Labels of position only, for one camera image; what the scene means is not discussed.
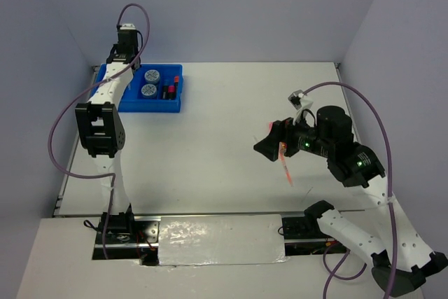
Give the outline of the orange pen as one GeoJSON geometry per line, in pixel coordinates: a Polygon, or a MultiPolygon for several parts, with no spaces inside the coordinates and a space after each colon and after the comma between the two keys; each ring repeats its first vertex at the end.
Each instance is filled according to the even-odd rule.
{"type": "Polygon", "coordinates": [[[287,164],[286,164],[285,153],[286,153],[286,144],[281,142],[279,144],[279,159],[280,159],[281,164],[283,166],[283,169],[284,169],[284,172],[285,172],[285,175],[286,175],[286,179],[287,179],[289,185],[291,187],[293,187],[294,183],[293,183],[293,180],[291,178],[291,174],[290,174],[290,172],[288,170],[288,167],[287,167],[287,164]]]}

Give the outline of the blue white round tub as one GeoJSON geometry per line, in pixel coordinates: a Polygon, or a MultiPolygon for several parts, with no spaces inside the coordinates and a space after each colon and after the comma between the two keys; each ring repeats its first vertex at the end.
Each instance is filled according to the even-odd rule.
{"type": "Polygon", "coordinates": [[[160,72],[157,69],[149,69],[143,76],[146,84],[158,85],[161,80],[160,72]]]}

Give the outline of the blue cap highlighter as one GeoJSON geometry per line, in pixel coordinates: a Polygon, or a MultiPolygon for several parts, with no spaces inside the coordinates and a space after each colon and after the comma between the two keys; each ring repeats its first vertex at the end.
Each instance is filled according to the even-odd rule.
{"type": "Polygon", "coordinates": [[[162,86],[162,96],[161,99],[166,99],[167,98],[167,93],[168,93],[168,85],[163,85],[162,86]]]}

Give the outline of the orange cap highlighter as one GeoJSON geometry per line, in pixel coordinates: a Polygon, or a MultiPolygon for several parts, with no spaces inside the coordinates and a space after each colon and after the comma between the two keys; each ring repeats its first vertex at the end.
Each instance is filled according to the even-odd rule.
{"type": "Polygon", "coordinates": [[[174,77],[174,96],[177,96],[178,93],[178,86],[179,86],[180,76],[174,77]]]}

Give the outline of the pink cap highlighter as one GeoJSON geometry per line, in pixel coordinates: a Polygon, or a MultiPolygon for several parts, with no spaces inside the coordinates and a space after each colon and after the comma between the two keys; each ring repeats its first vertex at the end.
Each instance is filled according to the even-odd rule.
{"type": "Polygon", "coordinates": [[[168,87],[167,99],[174,100],[176,98],[176,86],[170,85],[168,87]]]}

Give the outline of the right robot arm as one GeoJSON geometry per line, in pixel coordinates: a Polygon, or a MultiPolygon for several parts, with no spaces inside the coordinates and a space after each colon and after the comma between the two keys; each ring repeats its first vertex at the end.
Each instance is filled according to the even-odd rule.
{"type": "Polygon", "coordinates": [[[320,108],[313,126],[305,117],[277,120],[253,148],[275,161],[281,144],[286,146],[287,157],[305,151],[325,158],[330,173],[366,211],[377,236],[348,221],[325,200],[305,209],[304,228],[312,237],[331,236],[354,252],[370,267],[382,290],[393,276],[390,295],[400,297],[446,268],[447,257],[422,240],[397,199],[388,195],[385,169],[372,149],[354,140],[352,120],[344,109],[320,108]]]}

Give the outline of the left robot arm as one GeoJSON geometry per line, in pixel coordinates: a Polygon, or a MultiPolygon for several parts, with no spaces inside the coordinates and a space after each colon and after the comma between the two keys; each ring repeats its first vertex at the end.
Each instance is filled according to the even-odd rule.
{"type": "Polygon", "coordinates": [[[97,87],[86,103],[79,103],[75,108],[81,145],[93,158],[101,176],[106,205],[98,231],[105,245],[129,242],[137,233],[123,183],[120,153],[126,134],[118,106],[140,67],[137,57],[140,38],[141,33],[133,24],[118,26],[118,42],[106,60],[105,83],[97,87]]]}

